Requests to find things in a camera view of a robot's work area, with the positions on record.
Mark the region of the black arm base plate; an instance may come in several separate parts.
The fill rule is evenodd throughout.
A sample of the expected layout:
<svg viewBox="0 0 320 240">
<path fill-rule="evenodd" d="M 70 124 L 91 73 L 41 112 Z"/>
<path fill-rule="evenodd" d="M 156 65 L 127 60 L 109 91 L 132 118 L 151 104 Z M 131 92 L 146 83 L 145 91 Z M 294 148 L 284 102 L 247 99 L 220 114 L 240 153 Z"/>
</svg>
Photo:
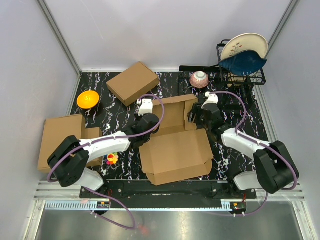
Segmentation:
<svg viewBox="0 0 320 240">
<path fill-rule="evenodd" d="M 149 196 L 197 196 L 219 200 L 257 198 L 254 189 L 238 190 L 232 183 L 217 180 L 182 180 L 158 186 L 148 180 L 108 180 L 97 192 L 118 200 Z"/>
</svg>

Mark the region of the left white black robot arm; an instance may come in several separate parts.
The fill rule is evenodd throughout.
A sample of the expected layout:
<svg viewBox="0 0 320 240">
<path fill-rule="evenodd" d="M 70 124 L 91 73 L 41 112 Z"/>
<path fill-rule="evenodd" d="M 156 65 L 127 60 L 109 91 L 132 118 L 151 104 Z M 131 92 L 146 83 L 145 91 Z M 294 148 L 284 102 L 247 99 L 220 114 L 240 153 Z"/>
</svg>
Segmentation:
<svg viewBox="0 0 320 240">
<path fill-rule="evenodd" d="M 103 198 L 108 193 L 108 186 L 98 172 L 87 168 L 87 164 L 108 154 L 141 147 L 149 141 L 151 134 L 158 132 L 162 120 L 147 113 L 122 131 L 108 136 L 93 139 L 68 136 L 47 160 L 50 167 L 47 181 L 59 182 L 63 188 L 72 185 L 89 188 L 95 197 Z"/>
</svg>

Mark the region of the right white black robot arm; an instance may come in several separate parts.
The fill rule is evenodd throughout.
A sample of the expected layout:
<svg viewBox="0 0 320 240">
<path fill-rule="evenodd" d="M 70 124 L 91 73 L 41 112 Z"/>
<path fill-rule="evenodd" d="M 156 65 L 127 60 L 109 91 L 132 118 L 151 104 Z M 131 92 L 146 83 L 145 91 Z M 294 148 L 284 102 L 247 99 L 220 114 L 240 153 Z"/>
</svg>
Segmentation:
<svg viewBox="0 0 320 240">
<path fill-rule="evenodd" d="M 210 140 L 234 149 L 254 161 L 255 170 L 235 175 L 227 185 L 228 195 L 239 198 L 245 190 L 263 189 L 269 194 L 295 188 L 299 171 L 281 141 L 260 141 L 225 123 L 215 103 L 193 104 L 188 122 L 206 130 Z"/>
</svg>

